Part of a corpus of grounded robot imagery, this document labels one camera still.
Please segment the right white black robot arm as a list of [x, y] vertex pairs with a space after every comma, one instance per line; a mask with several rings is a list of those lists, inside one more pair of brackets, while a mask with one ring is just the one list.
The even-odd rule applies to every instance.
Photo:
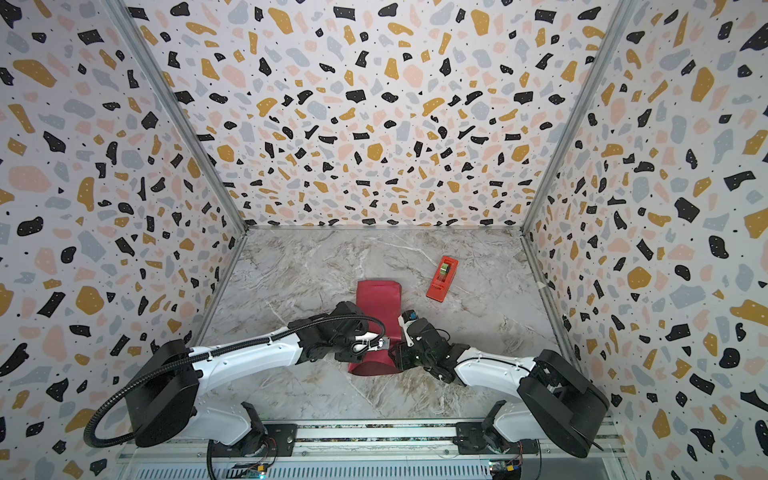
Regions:
[[483, 387], [513, 395], [526, 409], [497, 402], [471, 431], [457, 430], [456, 444], [470, 451], [507, 453], [522, 441], [549, 439], [576, 458], [588, 456], [609, 409], [607, 397], [559, 353], [505, 357], [451, 343], [413, 311], [398, 318], [402, 341], [389, 355], [401, 370], [421, 368], [446, 384]]

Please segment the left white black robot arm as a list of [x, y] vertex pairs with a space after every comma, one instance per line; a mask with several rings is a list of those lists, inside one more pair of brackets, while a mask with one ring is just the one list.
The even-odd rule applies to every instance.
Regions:
[[340, 363], [359, 363], [388, 342], [385, 324], [349, 301], [338, 303], [330, 313], [239, 342], [188, 348], [171, 341], [141, 368], [139, 374], [148, 381], [126, 396], [133, 442], [146, 448], [174, 438], [195, 438], [253, 452], [265, 435], [255, 407], [216, 401], [210, 391], [328, 355]]

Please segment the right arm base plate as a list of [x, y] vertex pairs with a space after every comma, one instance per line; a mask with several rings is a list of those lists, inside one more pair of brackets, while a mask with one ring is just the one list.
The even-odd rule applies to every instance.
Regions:
[[455, 425], [456, 436], [452, 443], [458, 447], [460, 455], [524, 455], [540, 452], [536, 439], [511, 442], [494, 426], [494, 420], [506, 404], [505, 400], [497, 401], [480, 422], [458, 422]]

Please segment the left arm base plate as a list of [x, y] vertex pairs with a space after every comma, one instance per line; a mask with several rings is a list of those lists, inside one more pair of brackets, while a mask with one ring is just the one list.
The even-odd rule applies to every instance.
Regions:
[[207, 460], [254, 456], [261, 456], [263, 460], [275, 460], [290, 457], [293, 454], [298, 431], [297, 424], [265, 425], [252, 404], [242, 402], [241, 408], [246, 414], [247, 430], [244, 435], [231, 445], [219, 440], [210, 440], [206, 451]]

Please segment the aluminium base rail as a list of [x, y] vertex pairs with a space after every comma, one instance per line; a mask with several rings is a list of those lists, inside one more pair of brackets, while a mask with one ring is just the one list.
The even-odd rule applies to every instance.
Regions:
[[207, 444], [172, 440], [129, 445], [119, 479], [631, 479], [613, 424], [605, 421], [585, 458], [548, 439], [523, 440], [507, 453], [481, 448], [477, 419], [271, 422], [279, 454], [208, 460]]

